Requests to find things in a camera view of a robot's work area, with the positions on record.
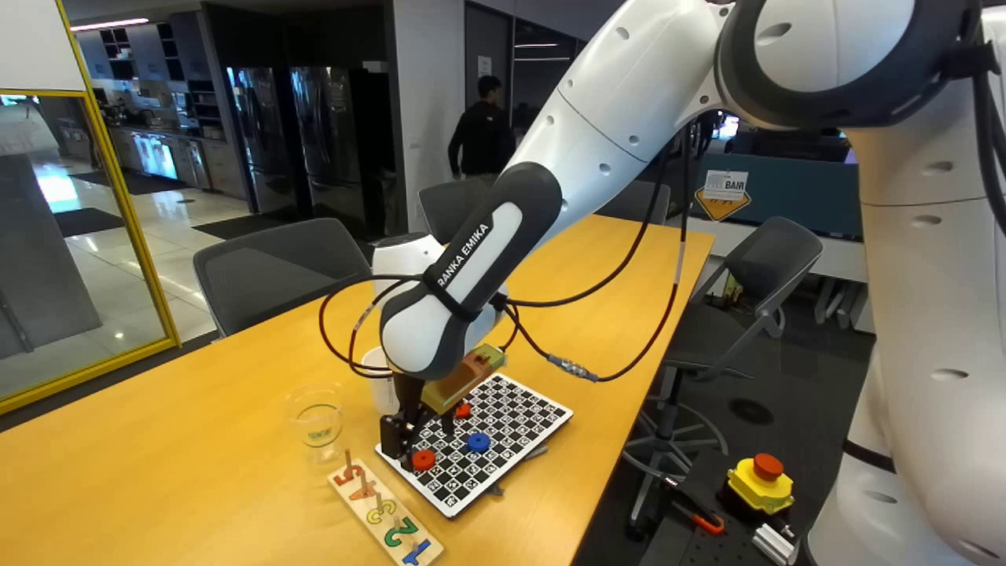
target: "clear glass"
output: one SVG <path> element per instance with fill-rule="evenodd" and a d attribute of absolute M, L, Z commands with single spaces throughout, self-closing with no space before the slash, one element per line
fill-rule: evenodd
<path fill-rule="evenodd" d="M 0 97 L 0 398 L 167 337 L 82 97 Z"/>
<path fill-rule="evenodd" d="M 342 416 L 335 387 L 298 387 L 290 395 L 290 423 L 315 463 L 340 456 Z"/>

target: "chessboard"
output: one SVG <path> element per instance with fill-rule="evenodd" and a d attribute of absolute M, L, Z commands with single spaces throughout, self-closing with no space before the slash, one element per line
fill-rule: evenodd
<path fill-rule="evenodd" d="M 419 434 L 415 449 L 432 449 L 438 456 L 427 471 L 408 471 L 378 448 L 378 456 L 447 518 L 486 494 L 510 468 L 571 418 L 567 407 L 502 373 L 481 381 L 467 390 L 464 403 L 471 416 L 457 418 L 452 437 L 444 434 L 438 418 Z M 471 449 L 471 434 L 486 440 L 486 448 Z"/>

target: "wooden block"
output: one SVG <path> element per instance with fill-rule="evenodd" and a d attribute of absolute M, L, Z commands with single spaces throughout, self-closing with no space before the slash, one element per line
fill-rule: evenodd
<path fill-rule="evenodd" d="M 326 481 L 394 564 L 427 566 L 444 555 L 444 545 L 387 490 L 387 483 L 363 458 L 335 468 Z"/>
<path fill-rule="evenodd" d="M 471 348 L 447 377 L 424 385 L 420 403 L 438 416 L 447 416 L 457 403 L 467 395 L 471 387 L 478 387 L 484 377 L 502 368 L 502 363 L 505 351 L 484 343 Z"/>

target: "red emergency stop button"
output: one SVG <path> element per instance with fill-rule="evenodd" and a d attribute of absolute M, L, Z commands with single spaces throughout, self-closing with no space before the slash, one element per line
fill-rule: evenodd
<path fill-rule="evenodd" d="M 783 474 L 783 458 L 771 456 L 771 452 L 753 452 L 753 474 L 764 481 L 775 481 Z"/>

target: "desk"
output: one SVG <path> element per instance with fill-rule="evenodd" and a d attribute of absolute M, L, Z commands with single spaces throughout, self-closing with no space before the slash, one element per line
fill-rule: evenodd
<path fill-rule="evenodd" d="M 575 293 L 599 281 L 632 237 L 635 224 L 592 216 L 519 268 L 510 293 Z M 447 545 L 444 564 L 569 564 L 707 252 L 709 239 L 693 233 L 673 325 L 615 385 L 575 381 L 511 345 L 505 373 L 575 416 L 540 458 L 502 478 L 502 501 L 484 496 L 447 523 L 415 496 L 375 456 L 371 385 L 325 351 L 319 305 L 306 305 L 0 434 L 0 564 L 381 564 L 286 423 L 290 393 L 310 385 L 340 387 L 342 440 Z M 523 322 L 547 348 L 612 371 L 656 325 L 673 259 L 677 229 L 650 227 L 605 293 Z M 347 293 L 330 325 L 350 328 L 368 300 L 368 286 Z"/>

